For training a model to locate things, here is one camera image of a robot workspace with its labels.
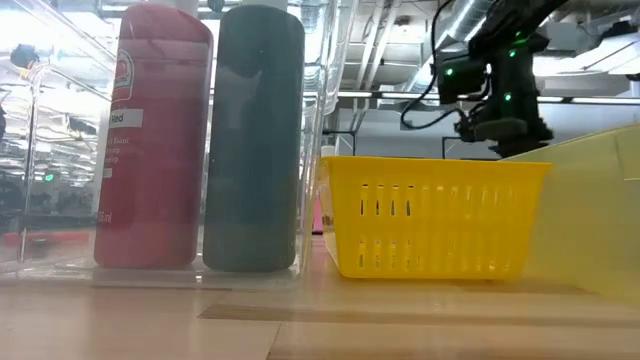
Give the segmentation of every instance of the clear acrylic holder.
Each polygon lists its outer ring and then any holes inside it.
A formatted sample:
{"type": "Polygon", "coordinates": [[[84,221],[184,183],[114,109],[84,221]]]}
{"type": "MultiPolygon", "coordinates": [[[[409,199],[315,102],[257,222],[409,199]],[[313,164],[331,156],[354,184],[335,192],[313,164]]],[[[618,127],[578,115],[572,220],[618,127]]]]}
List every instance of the clear acrylic holder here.
{"type": "MultiPolygon", "coordinates": [[[[56,14],[39,8],[36,0],[15,2],[46,26],[51,26],[57,19],[56,14]]],[[[355,10],[355,4],[351,4],[350,9],[355,10]]],[[[340,67],[340,61],[335,60],[334,54],[336,37],[331,37],[332,29],[337,26],[337,11],[336,1],[309,1],[308,4],[307,1],[298,1],[289,4],[289,12],[298,15],[307,34],[298,235],[296,260],[289,269],[266,274],[211,271],[201,259],[202,226],[198,256],[188,267],[125,270],[97,266],[93,260],[93,242],[110,101],[97,85],[87,85],[77,80],[78,76],[73,72],[60,71],[69,69],[62,66],[65,64],[49,61],[49,64],[37,65],[29,71],[29,82],[25,82],[25,86],[31,90],[29,94],[32,96],[22,99],[26,110],[20,114],[13,111],[11,114],[14,118],[22,119],[25,124],[23,133],[26,136],[20,146],[26,149],[24,158],[21,159],[22,177],[18,182],[23,186],[24,197],[23,206],[16,211],[13,219],[15,231],[9,236],[12,238],[12,246],[7,246],[7,233],[0,240],[0,255],[8,254],[0,257],[0,282],[71,281],[98,286],[260,290],[289,289],[296,286],[310,254],[314,200],[312,194],[328,97],[328,61],[331,59],[332,69],[339,71],[340,67]],[[52,104],[55,105],[63,97],[69,103],[77,105],[71,104],[64,110],[56,109],[52,104]],[[93,111],[87,113],[87,107],[92,107],[93,111]]],[[[52,30],[58,28],[64,29],[57,33],[61,42],[77,44],[87,40],[84,38],[86,35],[67,23],[56,23],[52,30]]],[[[340,36],[348,38],[344,31],[340,36]]],[[[105,61],[105,56],[102,56],[104,54],[96,50],[95,46],[91,42],[90,46],[85,44],[77,48],[91,50],[80,51],[86,61],[105,61]],[[100,59],[92,57],[91,52],[101,54],[100,59]]],[[[343,63],[344,55],[339,55],[337,59],[340,57],[343,63]]],[[[101,83],[110,83],[113,74],[108,76],[109,79],[104,79],[101,83]]],[[[203,174],[207,173],[206,166],[203,171],[203,174]]]]}

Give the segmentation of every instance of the ductwork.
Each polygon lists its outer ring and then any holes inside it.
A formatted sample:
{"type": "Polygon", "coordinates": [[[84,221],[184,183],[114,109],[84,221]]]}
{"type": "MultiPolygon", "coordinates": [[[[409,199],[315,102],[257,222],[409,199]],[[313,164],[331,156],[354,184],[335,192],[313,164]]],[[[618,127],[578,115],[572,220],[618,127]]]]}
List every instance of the ductwork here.
{"type": "MultiPolygon", "coordinates": [[[[438,31],[436,46],[438,49],[456,42],[468,41],[469,37],[480,29],[493,0],[457,0],[453,5],[451,16],[442,22],[444,29],[438,31]]],[[[425,63],[411,79],[405,91],[422,92],[431,79],[429,58],[431,58],[431,34],[425,36],[422,46],[422,58],[425,63]]]]}
{"type": "Polygon", "coordinates": [[[393,30],[393,27],[395,26],[396,16],[398,15],[398,8],[400,8],[400,5],[402,5],[402,0],[393,0],[391,3],[391,8],[389,9],[389,13],[387,14],[387,24],[385,25],[384,31],[382,31],[382,36],[380,37],[378,45],[376,46],[376,51],[373,55],[373,63],[371,64],[371,70],[369,70],[367,80],[364,84],[365,90],[369,90],[373,86],[373,80],[375,79],[378,68],[380,67],[380,62],[382,61],[384,50],[386,49],[387,43],[389,42],[389,37],[391,36],[391,30],[393,30]]]}
{"type": "Polygon", "coordinates": [[[358,77],[356,79],[355,89],[358,90],[362,86],[362,82],[364,81],[364,75],[367,72],[367,65],[369,64],[369,59],[371,58],[371,53],[373,52],[373,47],[375,46],[376,39],[378,37],[380,20],[382,19],[382,9],[384,8],[385,0],[376,0],[375,8],[373,10],[373,15],[371,17],[371,34],[367,37],[367,42],[364,46],[364,51],[362,53],[362,61],[360,62],[360,70],[358,71],[358,77]]]}

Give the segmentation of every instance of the dark green bottle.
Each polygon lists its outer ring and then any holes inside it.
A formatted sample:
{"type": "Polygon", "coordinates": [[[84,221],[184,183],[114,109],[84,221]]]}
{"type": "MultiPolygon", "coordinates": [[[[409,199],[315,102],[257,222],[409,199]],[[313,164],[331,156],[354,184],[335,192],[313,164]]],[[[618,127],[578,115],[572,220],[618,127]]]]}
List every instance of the dark green bottle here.
{"type": "Polygon", "coordinates": [[[263,5],[220,23],[203,258],[271,272],[295,258],[305,33],[263,5]]]}

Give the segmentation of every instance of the white label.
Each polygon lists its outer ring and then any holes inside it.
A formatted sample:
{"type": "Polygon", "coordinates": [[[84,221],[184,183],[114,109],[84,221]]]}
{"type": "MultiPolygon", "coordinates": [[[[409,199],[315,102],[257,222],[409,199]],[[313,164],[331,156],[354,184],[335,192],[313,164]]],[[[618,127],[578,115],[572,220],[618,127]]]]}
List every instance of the white label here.
{"type": "Polygon", "coordinates": [[[144,110],[142,109],[122,109],[113,110],[109,116],[109,129],[117,129],[121,127],[142,127],[142,118],[144,110]]]}

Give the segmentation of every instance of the ceiling pipe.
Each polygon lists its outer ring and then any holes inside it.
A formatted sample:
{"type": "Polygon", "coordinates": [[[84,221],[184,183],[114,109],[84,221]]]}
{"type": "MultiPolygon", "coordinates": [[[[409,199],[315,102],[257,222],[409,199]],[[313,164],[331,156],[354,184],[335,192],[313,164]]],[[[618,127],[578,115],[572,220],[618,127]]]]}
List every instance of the ceiling pipe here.
{"type": "Polygon", "coordinates": [[[384,55],[384,50],[389,43],[389,38],[391,37],[391,30],[393,30],[393,26],[396,22],[396,17],[398,16],[398,8],[402,5],[402,0],[393,0],[391,4],[391,9],[389,9],[389,14],[387,15],[387,24],[384,27],[382,32],[382,36],[380,37],[380,41],[376,46],[376,52],[373,56],[373,64],[371,64],[371,70],[367,76],[367,81],[365,82],[364,88],[365,90],[371,89],[373,86],[373,80],[376,77],[378,72],[378,68],[380,67],[380,62],[382,61],[382,56],[384,55]]]}
{"type": "Polygon", "coordinates": [[[364,75],[367,71],[367,64],[371,53],[373,52],[373,46],[375,45],[376,38],[378,37],[378,28],[380,27],[380,19],[382,18],[382,9],[384,8],[384,0],[376,0],[375,9],[373,10],[373,17],[371,18],[371,33],[367,37],[367,42],[364,46],[364,52],[362,53],[362,61],[360,61],[360,70],[358,71],[358,77],[356,79],[355,89],[359,90],[364,81],[364,75]]]}
{"type": "MultiPolygon", "coordinates": [[[[487,11],[493,4],[493,0],[457,0],[453,5],[451,16],[447,19],[448,25],[442,32],[436,34],[436,47],[452,45],[456,42],[465,42],[480,30],[487,11]]],[[[431,54],[431,34],[425,36],[423,43],[423,56],[425,63],[422,68],[407,83],[405,91],[422,92],[427,87],[431,78],[429,59],[431,54]]]]}
{"type": "MultiPolygon", "coordinates": [[[[385,91],[340,91],[338,97],[341,99],[385,99],[385,100],[413,100],[421,94],[406,92],[385,92],[385,91]]],[[[467,99],[468,95],[460,96],[461,100],[467,99]]],[[[438,94],[429,94],[424,97],[426,101],[438,101],[438,94]]],[[[611,106],[640,106],[639,98],[619,98],[611,96],[590,96],[590,97],[562,97],[562,96],[538,96],[540,104],[558,105],[611,105],[611,106]]]]}

